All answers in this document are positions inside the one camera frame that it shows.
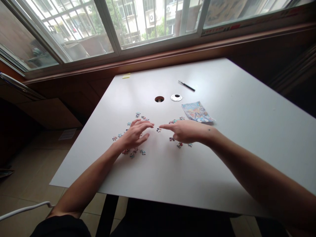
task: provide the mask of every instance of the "table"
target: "table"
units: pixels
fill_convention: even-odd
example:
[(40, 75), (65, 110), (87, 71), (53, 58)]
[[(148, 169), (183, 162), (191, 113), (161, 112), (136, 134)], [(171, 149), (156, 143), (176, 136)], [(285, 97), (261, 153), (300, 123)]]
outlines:
[[(181, 80), (195, 92), (178, 83)], [(174, 102), (172, 94), (183, 99)], [(163, 96), (157, 103), (154, 99)], [(267, 217), (208, 147), (179, 149), (171, 131), (156, 128), (186, 117), (181, 104), (200, 101), (214, 126), (316, 195), (316, 119), (228, 59), (114, 77), (51, 181), (69, 187), (140, 112), (155, 123), (134, 159), (120, 155), (100, 193)]]

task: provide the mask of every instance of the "black pen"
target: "black pen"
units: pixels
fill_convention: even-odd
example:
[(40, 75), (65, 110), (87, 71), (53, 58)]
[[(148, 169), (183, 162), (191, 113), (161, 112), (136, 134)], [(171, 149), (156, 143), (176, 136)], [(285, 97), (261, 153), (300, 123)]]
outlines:
[(187, 88), (189, 88), (189, 89), (191, 89), (191, 90), (193, 90), (193, 91), (195, 91), (192, 87), (190, 87), (190, 86), (188, 86), (187, 84), (185, 84), (184, 82), (182, 82), (182, 81), (178, 81), (180, 84), (182, 84), (182, 85), (184, 85), (184, 86), (186, 86)]

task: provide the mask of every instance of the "hand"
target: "hand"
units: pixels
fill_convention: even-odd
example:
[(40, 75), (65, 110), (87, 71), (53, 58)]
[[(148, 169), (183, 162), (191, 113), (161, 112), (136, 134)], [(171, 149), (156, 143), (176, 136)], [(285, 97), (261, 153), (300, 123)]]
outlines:
[(160, 125), (159, 128), (174, 132), (173, 138), (183, 143), (201, 142), (216, 130), (214, 127), (193, 120), (177, 120), (172, 124)]
[(138, 147), (148, 139), (149, 133), (146, 133), (142, 138), (140, 138), (140, 135), (149, 127), (154, 128), (154, 124), (149, 121), (141, 121), (141, 119), (138, 118), (131, 123), (131, 127), (116, 143), (120, 144), (123, 149)]

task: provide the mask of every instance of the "floor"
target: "floor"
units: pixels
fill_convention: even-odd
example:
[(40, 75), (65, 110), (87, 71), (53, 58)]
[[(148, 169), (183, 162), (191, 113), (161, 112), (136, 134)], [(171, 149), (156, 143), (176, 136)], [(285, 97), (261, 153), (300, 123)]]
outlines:
[[(11, 169), (15, 172), (0, 180), (0, 216), (43, 201), (58, 202), (67, 189), (49, 183), (79, 133), (76, 131), (72, 139), (58, 141), (62, 131), (43, 131), (14, 157)], [(95, 236), (105, 197), (106, 194), (97, 193), (81, 216), (91, 236)], [(127, 201), (127, 197), (119, 197), (111, 231), (124, 217)], [(30, 236), (49, 212), (47, 206), (42, 206), (10, 217), (0, 222), (0, 233), (2, 236)], [(232, 218), (231, 223), (236, 237), (261, 237), (254, 217)]]

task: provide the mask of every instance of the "glass pane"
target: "glass pane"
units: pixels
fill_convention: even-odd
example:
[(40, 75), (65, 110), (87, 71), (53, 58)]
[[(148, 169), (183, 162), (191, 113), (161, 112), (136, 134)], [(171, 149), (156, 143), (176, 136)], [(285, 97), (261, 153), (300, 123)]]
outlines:
[(211, 0), (204, 29), (283, 9), (289, 0)]
[(23, 71), (58, 64), (0, 1), (0, 51)]
[[(120, 45), (126, 49), (195, 33), (203, 1), (106, 0), (106, 4)], [(183, 6), (186, 16), (182, 22)]]
[(70, 61), (112, 53), (94, 1), (23, 0), (32, 8)]

